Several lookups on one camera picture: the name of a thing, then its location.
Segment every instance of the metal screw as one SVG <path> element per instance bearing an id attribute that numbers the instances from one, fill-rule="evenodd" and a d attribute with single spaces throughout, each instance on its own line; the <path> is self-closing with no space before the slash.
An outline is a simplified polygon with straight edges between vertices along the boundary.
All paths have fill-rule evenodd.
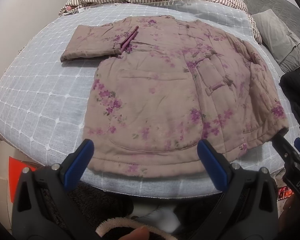
<path id="1" fill-rule="evenodd" d="M 29 167 L 24 167 L 22 173 L 28 173 L 30 171 Z"/>
<path id="2" fill-rule="evenodd" d="M 53 169 L 54 171 L 59 170 L 59 168 L 60 168 L 60 164 L 59 164 L 59 163 L 55 163 L 55 164 L 53 164 L 53 165 L 51 166 L 51 169 Z"/>
<path id="3" fill-rule="evenodd" d="M 264 173 L 264 174 L 267 174 L 268 173 L 268 169 L 266 167 L 262 167 L 261 168 L 261 171 Z"/>
<path id="4" fill-rule="evenodd" d="M 238 170 L 241 168 L 241 166 L 238 163 L 232 163 L 231 164 L 232 168 L 234 168 L 235 170 Z"/>

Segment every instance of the human hand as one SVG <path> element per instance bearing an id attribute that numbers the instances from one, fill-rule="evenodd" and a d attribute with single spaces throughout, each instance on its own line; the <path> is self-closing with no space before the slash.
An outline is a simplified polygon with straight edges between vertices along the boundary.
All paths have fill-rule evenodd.
<path id="1" fill-rule="evenodd" d="M 139 227 L 131 233 L 122 236 L 119 240 L 149 240 L 150 233 L 146 226 Z"/>

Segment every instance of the bed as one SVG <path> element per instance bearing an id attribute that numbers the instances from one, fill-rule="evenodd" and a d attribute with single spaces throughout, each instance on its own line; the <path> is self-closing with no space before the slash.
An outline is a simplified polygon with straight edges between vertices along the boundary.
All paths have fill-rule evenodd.
<path id="1" fill-rule="evenodd" d="M 285 138 L 300 137 L 290 104 L 279 87 L 282 72 L 272 55 L 253 38 L 247 15 L 238 9 L 199 1 L 175 0 L 150 4 L 105 4 L 62 16 L 39 32 L 15 58 L 0 80 L 0 138 L 43 165 L 61 163 L 82 142 L 84 115 L 101 59 L 60 62 L 79 24 L 103 25 L 127 16 L 172 15 L 185 21 L 201 20 L 249 41 L 266 61 L 279 99 L 289 119 Z M 271 173 L 284 162 L 270 142 L 248 151 L 235 162 Z M 206 173 L 164 179 L 143 179 L 86 170 L 82 180 L 102 190 L 155 198 L 187 198 L 217 192 Z"/>

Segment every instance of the floor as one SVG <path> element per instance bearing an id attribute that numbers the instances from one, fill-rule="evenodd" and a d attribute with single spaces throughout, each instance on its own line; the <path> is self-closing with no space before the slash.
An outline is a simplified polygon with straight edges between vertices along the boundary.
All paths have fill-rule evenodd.
<path id="1" fill-rule="evenodd" d="M 0 143 L 0 176 L 3 178 L 8 179 L 8 160 L 9 160 L 9 156 L 21 160 L 21 161 L 30 161 L 33 162 L 32 159 L 28 158 L 26 155 L 24 155 L 22 152 L 16 150 L 15 148 L 11 147 L 10 145 L 8 145 L 5 142 L 1 142 Z M 284 182 L 282 181 L 282 176 L 284 174 L 283 172 L 280 172 L 279 174 L 277 174 L 276 181 L 278 184 L 278 187 L 283 187 L 285 186 Z M 12 203 L 10 202 L 10 193 L 9 193 L 9 186 L 8 186 L 8 213 L 9 213 L 9 218 L 11 221 L 11 216 L 12 216 Z M 284 205 L 286 200 L 281 200 L 278 202 L 278 213 L 279 215 L 282 212 L 282 207 Z M 134 211 L 133 213 L 130 215 L 130 217 L 132 216 L 144 216 L 149 214 L 150 212 L 152 212 L 153 210 L 155 210 L 156 208 L 158 208 L 159 206 L 168 206 L 171 208 L 171 206 L 173 206 L 173 203 L 166 203 L 162 202 L 160 200 L 155 200 L 155 199 L 149 199 L 149 201 L 147 201 L 147 203 L 144 202 L 144 199 L 140 200 L 140 198 L 136 198 L 134 199 Z"/>

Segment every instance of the mattress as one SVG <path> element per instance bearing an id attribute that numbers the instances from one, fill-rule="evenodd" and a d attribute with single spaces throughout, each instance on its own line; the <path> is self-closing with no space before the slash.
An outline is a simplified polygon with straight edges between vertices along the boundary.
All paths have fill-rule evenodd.
<path id="1" fill-rule="evenodd" d="M 0 80 L 0 135 L 43 165 L 61 163 L 82 142 L 84 115 L 94 73 L 102 60 L 60 62 L 78 25 L 103 25 L 127 16 L 172 15 L 202 20 L 249 41 L 266 61 L 279 99 L 289 119 L 285 138 L 292 143 L 300 130 L 279 87 L 279 66 L 253 38 L 247 15 L 237 9 L 204 1 L 160 2 L 148 5 L 107 4 L 63 16 L 39 32 L 15 58 Z M 284 163 L 270 142 L 236 160 L 243 168 L 280 170 Z M 82 180 L 102 190 L 143 197 L 186 198 L 217 192 L 203 172 L 189 176 L 145 179 L 86 169 Z"/>

